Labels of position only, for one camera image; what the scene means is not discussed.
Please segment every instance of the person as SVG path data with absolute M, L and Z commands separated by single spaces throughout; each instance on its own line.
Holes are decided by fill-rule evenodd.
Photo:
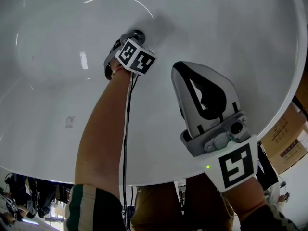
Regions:
M 6 230 L 6 227 L 12 227 L 16 219 L 9 212 L 0 213 L 0 231 Z
M 26 186 L 26 180 L 28 180 L 29 188 Z M 17 221 L 22 221 L 25 217 L 33 219 L 36 215 L 37 204 L 35 179 L 12 173 L 9 178 L 5 179 L 5 183 L 10 189 L 5 196 L 9 213 Z
M 80 141 L 75 185 L 65 210 L 66 231 L 125 230 L 119 200 L 119 164 L 131 74 L 115 58 L 110 61 L 110 67 L 113 78 L 98 100 Z M 233 213 L 228 212 L 227 216 L 227 211 L 222 212 L 230 209 L 230 205 L 238 215 L 243 231 L 298 230 L 276 208 L 267 205 L 263 189 L 254 177 L 225 192 L 223 198 L 209 184 L 205 174 L 188 179 L 187 184 L 184 217 L 178 208 L 173 183 L 139 188 L 131 229 L 230 230 L 228 220 L 232 219 Z M 206 188 L 214 188 L 214 191 L 207 194 L 203 192 Z M 190 196 L 194 195 L 205 198 L 195 197 L 189 201 Z M 211 198 L 220 202 L 208 204 L 206 201 Z
M 50 206 L 55 198 L 56 182 L 36 179 L 38 191 L 37 213 L 40 218 L 44 218 L 50 212 Z
M 263 188 L 265 199 L 269 204 L 282 212 L 284 203 L 289 199 L 290 194 L 286 192 L 286 194 L 280 195 L 280 184 L 277 174 L 261 146 L 258 146 L 258 158 L 256 177 Z

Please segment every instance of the hand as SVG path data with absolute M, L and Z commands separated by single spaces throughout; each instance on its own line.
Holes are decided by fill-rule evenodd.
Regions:
M 111 68 L 111 71 L 114 71 L 114 69 L 116 67 L 118 67 L 119 65 L 121 65 L 121 63 L 119 62 L 119 60 L 117 60 L 115 57 L 113 59 L 111 59 L 110 61 L 110 68 Z
M 281 195 L 279 198 L 278 198 L 278 202 L 284 202 L 286 199 L 286 196 L 285 195 Z
M 24 212 L 26 212 L 26 213 L 29 212 L 29 210 L 28 210 L 26 207 L 21 206 L 21 205 L 18 205 L 18 209 L 20 209 L 20 210 L 22 210 L 22 211 L 24 211 Z

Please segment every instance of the fiducial marker cube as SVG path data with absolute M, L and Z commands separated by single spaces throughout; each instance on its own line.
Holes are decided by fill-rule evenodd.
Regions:
M 126 70 L 138 75 L 145 75 L 156 60 L 153 52 L 131 39 L 126 41 L 124 47 L 116 53 L 115 57 Z

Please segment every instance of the gray mount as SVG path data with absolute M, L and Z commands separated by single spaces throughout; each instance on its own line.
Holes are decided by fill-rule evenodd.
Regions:
M 189 62 L 175 63 L 171 76 L 187 126 L 180 138 L 192 156 L 251 137 L 235 87 L 227 78 L 207 66 Z
M 121 35 L 120 39 L 115 43 L 113 48 L 110 50 L 109 55 L 106 57 L 104 61 L 105 76 L 108 80 L 111 80 L 111 73 L 112 73 L 109 63 L 111 59 L 113 59 L 116 56 L 115 54 L 117 53 L 117 51 L 123 48 L 128 39 L 131 39 L 136 43 L 138 43 L 139 45 L 142 45 L 145 42 L 145 34 L 139 30 L 133 30 Z

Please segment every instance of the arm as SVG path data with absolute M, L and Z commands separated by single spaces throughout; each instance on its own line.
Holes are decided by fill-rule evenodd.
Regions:
M 240 222 L 255 210 L 266 206 L 263 189 L 256 178 L 252 177 L 242 184 L 225 192 Z
M 283 206 L 284 206 L 285 201 L 286 201 L 286 196 L 285 196 L 285 195 L 279 196 L 279 198 L 278 198 L 278 203 L 277 203 L 277 207 L 278 207 L 278 210 L 279 210 L 280 212 L 282 212 L 282 209 L 283 209 Z
M 18 209 L 21 210 L 21 212 L 19 214 L 22 216 L 22 218 L 25 218 L 27 216 L 27 214 L 29 213 L 28 209 L 24 206 L 19 205 Z
M 226 191 L 225 196 L 238 214 L 242 231 L 299 230 L 275 207 L 267 205 L 262 187 L 254 177 Z
M 110 65 L 114 69 L 119 61 Z M 80 141 L 75 170 L 75 184 L 92 185 L 117 198 L 129 82 L 130 72 L 118 71 L 98 100 Z

